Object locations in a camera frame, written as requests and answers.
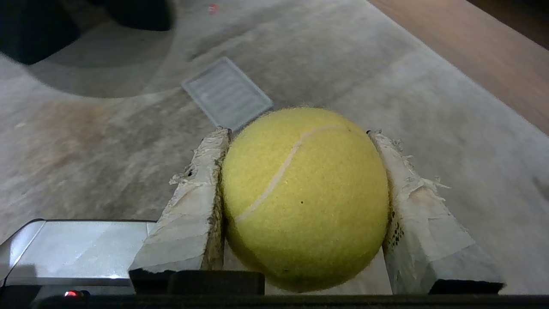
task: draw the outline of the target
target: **white seam line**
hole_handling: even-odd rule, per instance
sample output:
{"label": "white seam line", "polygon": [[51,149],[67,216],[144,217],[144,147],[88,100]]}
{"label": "white seam line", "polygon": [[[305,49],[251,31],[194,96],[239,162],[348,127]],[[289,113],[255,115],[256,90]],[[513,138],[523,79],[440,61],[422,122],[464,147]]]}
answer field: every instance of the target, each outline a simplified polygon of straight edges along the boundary
{"label": "white seam line", "polygon": [[269,183],[269,186],[267,186],[267,189],[265,190],[265,192],[263,192],[263,194],[261,196],[259,196],[259,198],[257,200],[255,200],[255,202],[252,205],[250,205],[250,207],[248,207],[248,209],[246,209],[243,213],[241,213],[239,216],[237,216],[234,221],[239,222],[239,221],[244,220],[254,210],[256,210],[261,203],[263,203],[263,201],[267,198],[267,196],[269,196],[269,194],[271,194],[271,192],[276,188],[276,185],[278,184],[278,182],[282,179],[282,176],[284,175],[284,172],[286,171],[288,166],[290,166],[290,163],[292,162],[292,159],[294,158],[294,156],[297,153],[299,147],[301,146],[301,144],[303,144],[303,142],[306,138],[313,135],[314,133],[318,133],[320,131],[324,131],[324,130],[328,130],[328,129],[332,129],[332,128],[338,128],[338,127],[346,129],[342,125],[329,124],[329,125],[321,126],[320,128],[316,128],[314,130],[311,130],[309,132],[304,133],[300,137],[300,139],[294,144],[294,147],[292,147],[292,150],[290,151],[290,154],[286,158],[286,161],[284,161],[284,163],[282,164],[282,166],[280,167],[278,172],[273,176],[273,178],[271,179],[271,182]]}

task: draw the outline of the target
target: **gray carpet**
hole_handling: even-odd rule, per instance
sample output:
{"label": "gray carpet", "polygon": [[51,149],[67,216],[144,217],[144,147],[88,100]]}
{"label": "gray carpet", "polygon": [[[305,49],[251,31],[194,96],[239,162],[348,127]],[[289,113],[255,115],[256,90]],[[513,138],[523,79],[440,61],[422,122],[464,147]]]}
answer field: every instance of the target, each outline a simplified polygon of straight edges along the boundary
{"label": "gray carpet", "polygon": [[[214,128],[179,84],[227,56],[275,108],[324,107],[401,139],[452,187],[441,194],[504,292],[549,293],[547,136],[369,3],[217,3],[174,2],[169,33],[105,22],[30,67],[0,58],[0,241],[38,217],[157,219]],[[325,293],[387,293],[379,262]]]}

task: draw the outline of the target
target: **red led light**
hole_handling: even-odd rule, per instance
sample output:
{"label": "red led light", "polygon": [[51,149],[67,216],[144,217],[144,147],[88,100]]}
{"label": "red led light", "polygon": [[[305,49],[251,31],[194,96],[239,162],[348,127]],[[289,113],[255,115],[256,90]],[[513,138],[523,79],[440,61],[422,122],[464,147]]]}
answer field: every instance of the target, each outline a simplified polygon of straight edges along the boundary
{"label": "red led light", "polygon": [[208,8],[208,11],[210,12],[210,15],[217,14],[217,4],[210,5],[210,7]]}
{"label": "red led light", "polygon": [[80,296],[77,291],[67,291],[65,292],[65,297],[77,297]]}

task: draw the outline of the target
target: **metal plate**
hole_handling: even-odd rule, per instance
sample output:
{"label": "metal plate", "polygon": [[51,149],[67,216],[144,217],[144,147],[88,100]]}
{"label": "metal plate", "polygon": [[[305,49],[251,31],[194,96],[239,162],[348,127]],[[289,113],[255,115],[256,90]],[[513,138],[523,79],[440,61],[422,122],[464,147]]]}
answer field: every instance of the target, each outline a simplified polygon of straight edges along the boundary
{"label": "metal plate", "polygon": [[45,223],[45,220],[29,222],[0,245],[0,279],[8,276]]}
{"label": "metal plate", "polygon": [[147,235],[153,230],[153,227],[156,225],[156,222],[147,222]]}
{"label": "metal plate", "polygon": [[232,131],[273,107],[271,99],[227,57],[182,86],[215,125]]}
{"label": "metal plate", "polygon": [[146,237],[147,222],[47,221],[6,285],[128,286],[128,267]]}

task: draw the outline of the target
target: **yellow tennis ball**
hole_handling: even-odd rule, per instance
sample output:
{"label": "yellow tennis ball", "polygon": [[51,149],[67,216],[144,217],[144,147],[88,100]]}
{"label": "yellow tennis ball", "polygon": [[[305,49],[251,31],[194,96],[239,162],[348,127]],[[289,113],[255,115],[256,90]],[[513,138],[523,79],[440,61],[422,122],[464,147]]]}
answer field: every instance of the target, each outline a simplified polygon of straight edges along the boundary
{"label": "yellow tennis ball", "polygon": [[378,252],[389,191],[376,147],[324,109],[267,114],[231,144],[222,166],[228,241],[281,288],[329,288]]}

